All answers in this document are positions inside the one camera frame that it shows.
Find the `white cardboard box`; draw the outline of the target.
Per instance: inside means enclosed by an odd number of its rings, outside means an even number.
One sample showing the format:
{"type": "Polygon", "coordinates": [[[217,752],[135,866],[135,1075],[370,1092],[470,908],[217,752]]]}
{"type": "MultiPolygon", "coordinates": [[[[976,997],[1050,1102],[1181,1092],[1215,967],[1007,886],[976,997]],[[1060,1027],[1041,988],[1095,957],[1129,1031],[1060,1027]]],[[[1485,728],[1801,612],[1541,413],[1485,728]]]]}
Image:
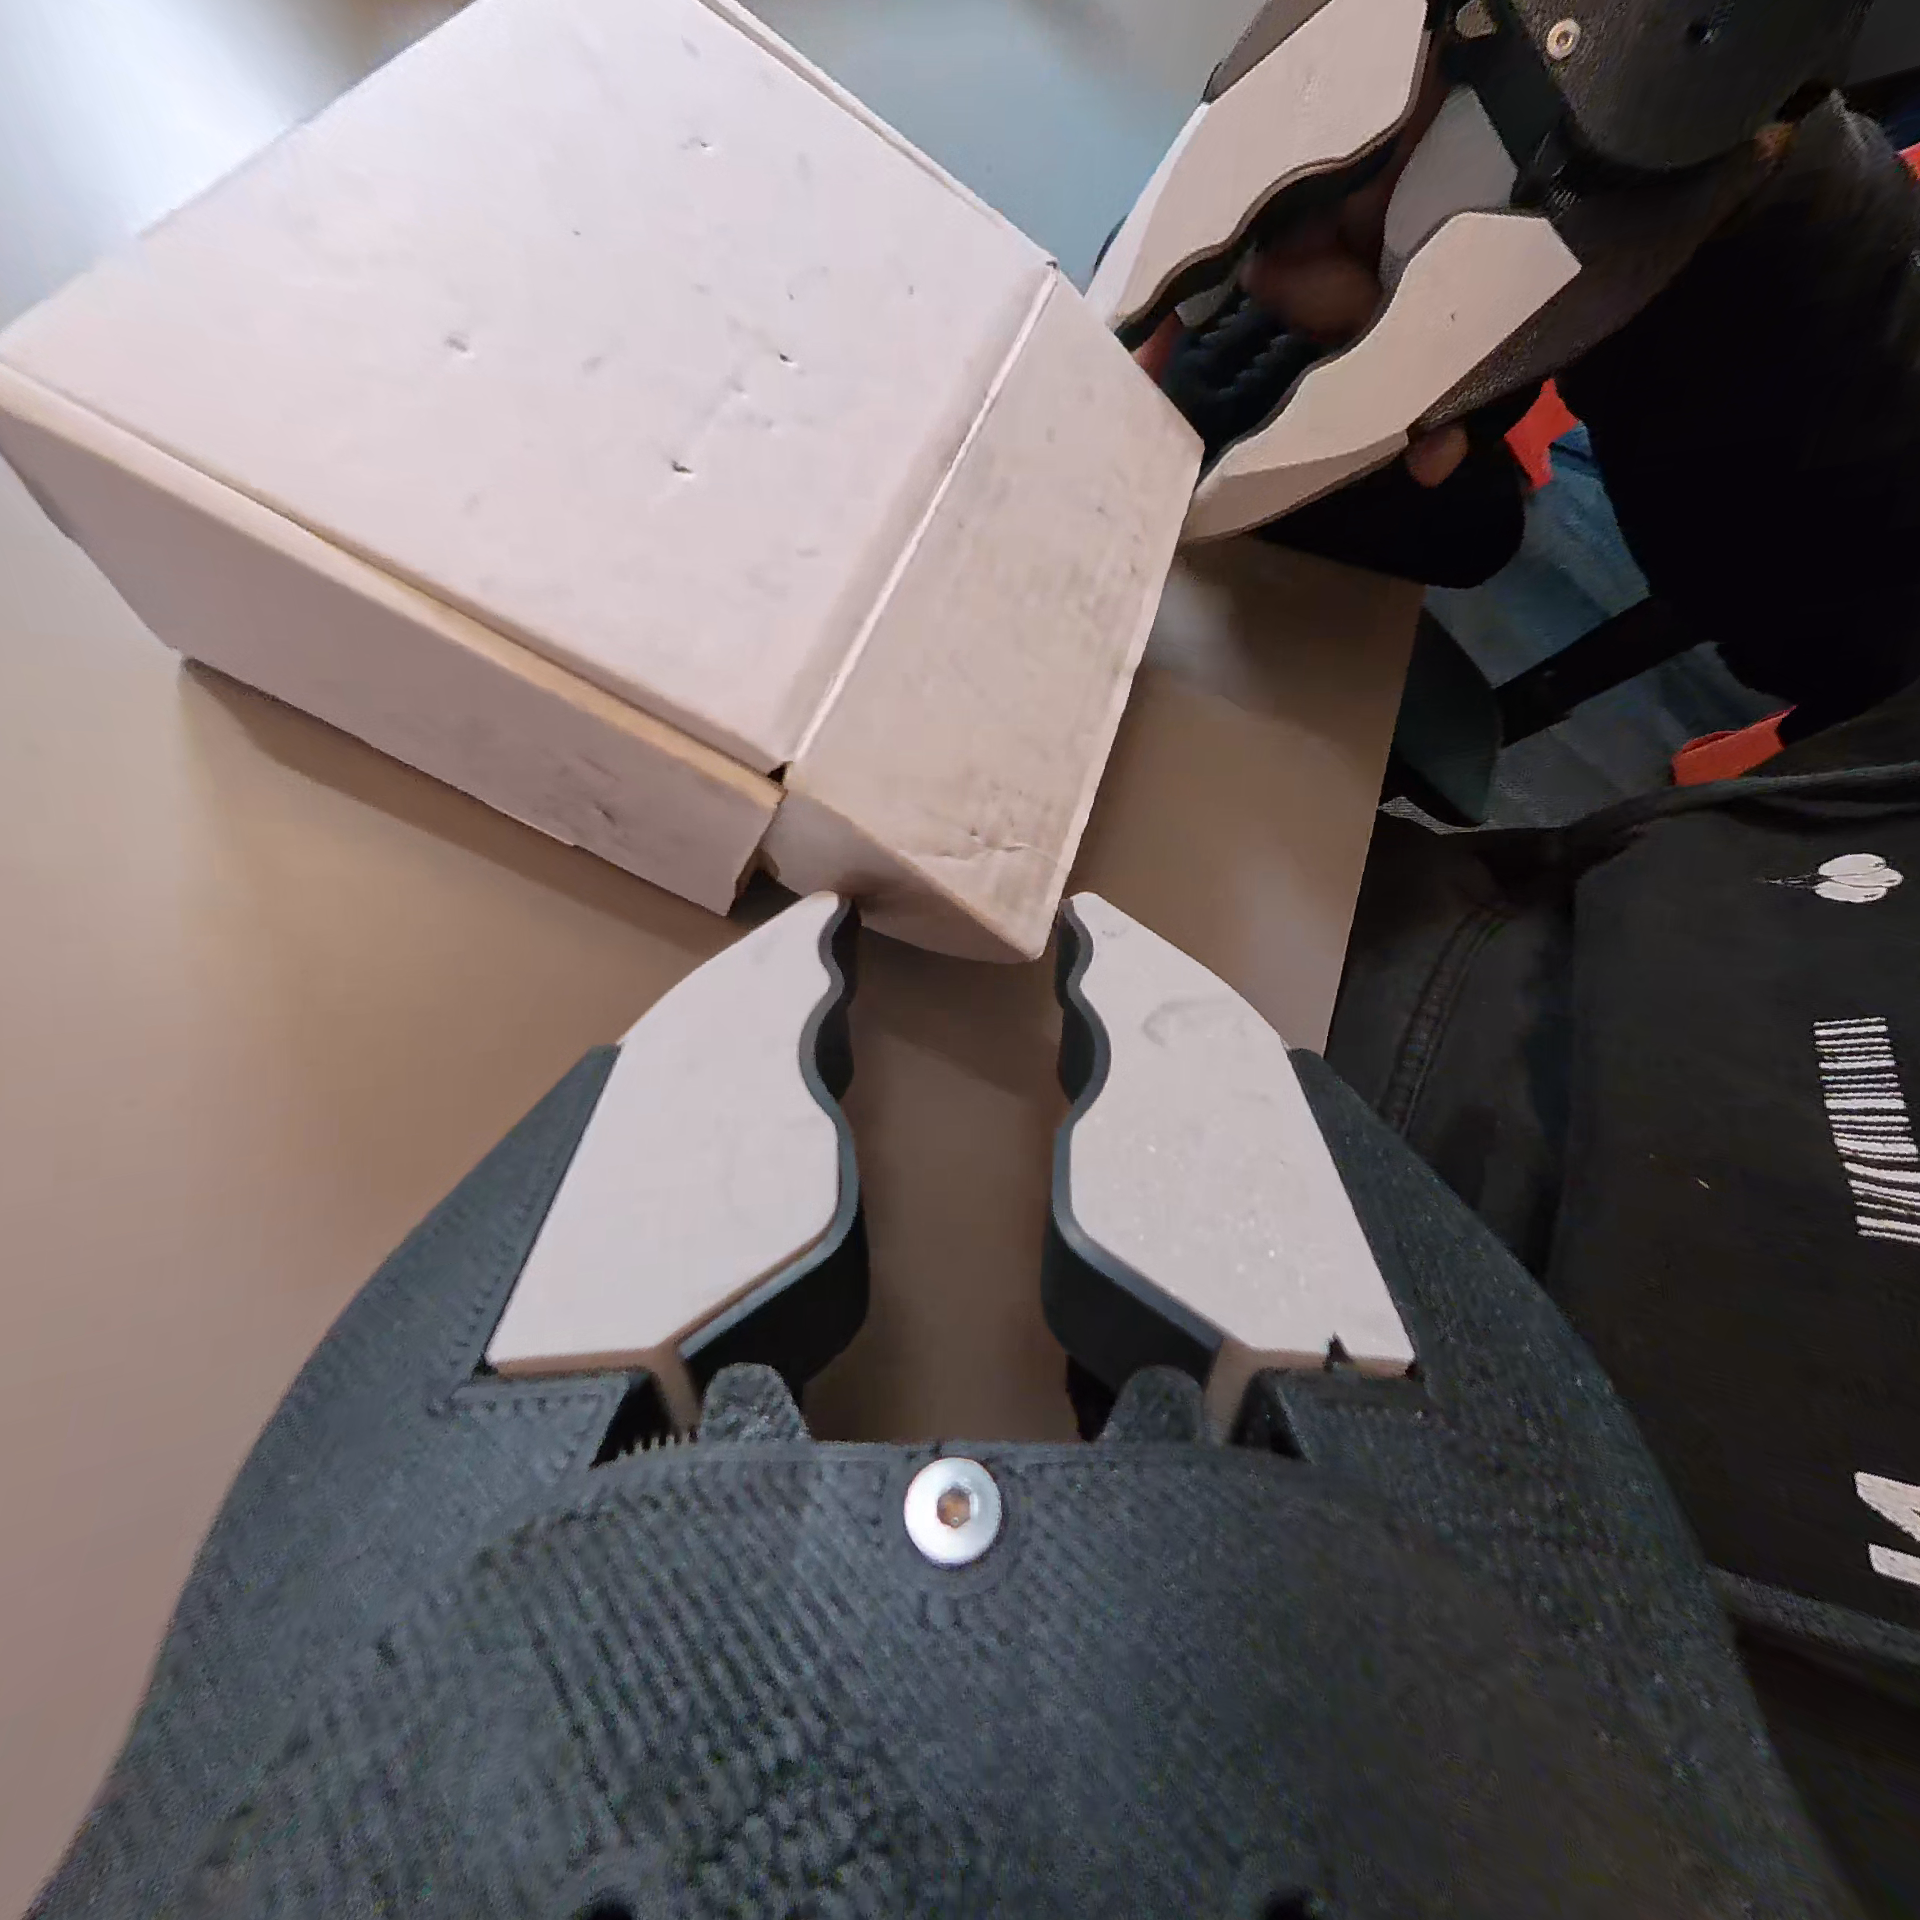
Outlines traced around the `white cardboard box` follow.
{"type": "Polygon", "coordinates": [[[1050,940],[1204,448],[736,3],[470,3],[4,326],[180,657],[694,905],[1050,940]]]}

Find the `orange clip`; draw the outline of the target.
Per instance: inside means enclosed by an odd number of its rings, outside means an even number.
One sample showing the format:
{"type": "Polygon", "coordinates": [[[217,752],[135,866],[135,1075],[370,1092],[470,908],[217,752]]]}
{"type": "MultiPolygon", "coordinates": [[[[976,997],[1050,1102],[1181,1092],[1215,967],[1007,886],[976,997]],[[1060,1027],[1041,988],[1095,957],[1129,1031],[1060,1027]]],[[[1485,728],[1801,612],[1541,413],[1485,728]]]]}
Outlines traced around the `orange clip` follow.
{"type": "Polygon", "coordinates": [[[1668,754],[1673,787],[1706,787],[1723,777],[1744,777],[1781,754],[1781,728],[1791,720],[1791,710],[1767,714],[1744,728],[1718,728],[1706,737],[1693,737],[1668,754]]]}
{"type": "Polygon", "coordinates": [[[1552,483],[1552,448],[1578,429],[1582,421],[1566,405],[1556,382],[1546,376],[1525,413],[1502,432],[1530,493],[1541,493],[1552,483]]]}

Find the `person's right hand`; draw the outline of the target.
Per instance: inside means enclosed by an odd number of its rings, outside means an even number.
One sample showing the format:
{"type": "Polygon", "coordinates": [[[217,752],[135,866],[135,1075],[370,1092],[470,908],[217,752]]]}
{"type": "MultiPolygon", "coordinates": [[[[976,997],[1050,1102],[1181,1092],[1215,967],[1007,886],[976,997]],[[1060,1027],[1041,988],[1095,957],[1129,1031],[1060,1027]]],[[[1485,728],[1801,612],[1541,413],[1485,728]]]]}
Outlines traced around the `person's right hand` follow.
{"type": "Polygon", "coordinates": [[[1251,539],[1424,591],[1476,591],[1514,557],[1524,511],[1525,476],[1507,440],[1453,421],[1251,539]]]}

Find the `light grey desk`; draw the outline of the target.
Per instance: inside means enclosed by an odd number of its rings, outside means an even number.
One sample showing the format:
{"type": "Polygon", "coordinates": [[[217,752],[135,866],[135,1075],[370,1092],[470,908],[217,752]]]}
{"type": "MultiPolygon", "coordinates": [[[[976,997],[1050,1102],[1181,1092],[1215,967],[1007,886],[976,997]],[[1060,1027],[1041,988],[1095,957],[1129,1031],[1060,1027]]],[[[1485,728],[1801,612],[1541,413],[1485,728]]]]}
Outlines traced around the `light grey desk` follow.
{"type": "MultiPolygon", "coordinates": [[[[4,322],[453,3],[4,3],[4,322]]],[[[1074,277],[1262,3],[748,3],[1074,277]]],[[[1327,1048],[1413,594],[1174,564],[1074,889],[1327,1048]]],[[[186,670],[4,468],[4,1917],[396,1241],[733,921],[186,670]]],[[[1050,967],[862,940],[875,1299],[808,1419],[1066,1437],[1050,967]]]]}

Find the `blue jeans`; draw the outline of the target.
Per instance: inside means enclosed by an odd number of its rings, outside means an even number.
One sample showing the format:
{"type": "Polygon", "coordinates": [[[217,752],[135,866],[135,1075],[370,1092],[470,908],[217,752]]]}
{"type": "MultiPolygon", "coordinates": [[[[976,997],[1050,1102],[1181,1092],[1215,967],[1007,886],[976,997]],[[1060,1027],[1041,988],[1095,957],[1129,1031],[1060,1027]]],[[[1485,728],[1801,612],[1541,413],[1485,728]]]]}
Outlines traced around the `blue jeans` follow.
{"type": "Polygon", "coordinates": [[[1583,432],[1485,587],[1426,591],[1389,791],[1453,827],[1541,827],[1659,791],[1673,754],[1772,720],[1711,642],[1649,601],[1583,432]]]}

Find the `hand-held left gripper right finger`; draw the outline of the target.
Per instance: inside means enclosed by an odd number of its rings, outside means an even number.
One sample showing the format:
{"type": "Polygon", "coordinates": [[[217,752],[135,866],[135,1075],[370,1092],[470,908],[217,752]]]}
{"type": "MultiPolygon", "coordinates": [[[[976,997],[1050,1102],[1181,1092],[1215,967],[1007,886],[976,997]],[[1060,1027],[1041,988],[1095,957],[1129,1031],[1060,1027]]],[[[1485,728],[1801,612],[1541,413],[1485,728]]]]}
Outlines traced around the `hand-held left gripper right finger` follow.
{"type": "Polygon", "coordinates": [[[1097,894],[1060,905],[1066,1114],[1051,1139],[1046,1324],[1087,1400],[1145,1367],[1239,1425],[1262,1371],[1417,1367],[1357,1201],[1273,1020],[1097,894]]]}

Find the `person's right forearm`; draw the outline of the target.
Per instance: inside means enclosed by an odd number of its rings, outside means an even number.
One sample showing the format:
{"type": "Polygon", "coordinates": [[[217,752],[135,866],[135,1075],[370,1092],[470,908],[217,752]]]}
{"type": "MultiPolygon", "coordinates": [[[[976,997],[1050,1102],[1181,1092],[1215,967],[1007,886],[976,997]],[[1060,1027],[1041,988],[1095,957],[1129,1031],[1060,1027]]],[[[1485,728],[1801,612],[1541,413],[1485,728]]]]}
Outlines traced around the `person's right forearm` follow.
{"type": "Polygon", "coordinates": [[[1789,704],[1789,760],[1917,760],[1917,178],[1827,97],[1556,369],[1649,594],[1789,704]]]}

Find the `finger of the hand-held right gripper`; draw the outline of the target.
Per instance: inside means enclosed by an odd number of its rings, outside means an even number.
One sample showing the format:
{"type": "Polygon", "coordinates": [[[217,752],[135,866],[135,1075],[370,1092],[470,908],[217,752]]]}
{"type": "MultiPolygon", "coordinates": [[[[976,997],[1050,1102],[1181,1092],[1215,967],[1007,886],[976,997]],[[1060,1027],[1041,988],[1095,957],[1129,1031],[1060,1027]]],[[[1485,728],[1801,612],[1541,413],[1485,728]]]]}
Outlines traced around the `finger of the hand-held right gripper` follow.
{"type": "Polygon", "coordinates": [[[1412,432],[1578,277],[1546,214],[1456,211],[1426,235],[1377,322],[1295,376],[1194,483],[1181,539],[1251,531],[1406,450],[1412,432]]]}
{"type": "Polygon", "coordinates": [[[1233,269],[1303,182],[1368,166],[1406,123],[1434,3],[1262,3],[1217,56],[1087,283],[1127,351],[1233,269]]]}

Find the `black printed hoodie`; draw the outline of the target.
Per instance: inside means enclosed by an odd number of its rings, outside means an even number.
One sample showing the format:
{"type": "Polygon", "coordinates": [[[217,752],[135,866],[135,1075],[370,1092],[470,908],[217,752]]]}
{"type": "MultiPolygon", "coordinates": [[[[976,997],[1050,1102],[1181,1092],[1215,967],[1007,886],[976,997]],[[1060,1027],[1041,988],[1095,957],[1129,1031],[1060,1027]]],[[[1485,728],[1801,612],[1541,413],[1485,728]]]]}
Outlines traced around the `black printed hoodie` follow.
{"type": "Polygon", "coordinates": [[[1556,827],[1379,812],[1327,1058],[1588,1341],[1917,1917],[1917,684],[1556,827]]]}

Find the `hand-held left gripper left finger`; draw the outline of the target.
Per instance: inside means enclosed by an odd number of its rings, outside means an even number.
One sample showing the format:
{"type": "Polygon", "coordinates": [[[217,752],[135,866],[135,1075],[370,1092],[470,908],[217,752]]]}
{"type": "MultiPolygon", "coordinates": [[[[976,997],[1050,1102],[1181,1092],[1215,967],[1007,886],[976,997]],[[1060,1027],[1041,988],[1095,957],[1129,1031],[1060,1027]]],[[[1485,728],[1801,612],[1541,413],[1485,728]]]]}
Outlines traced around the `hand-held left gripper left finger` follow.
{"type": "Polygon", "coordinates": [[[871,1304],[847,1004],[858,913],[808,894],[719,947],[615,1039],[492,1322],[509,1381],[644,1371],[671,1430],[708,1381],[805,1394],[871,1304]]]}

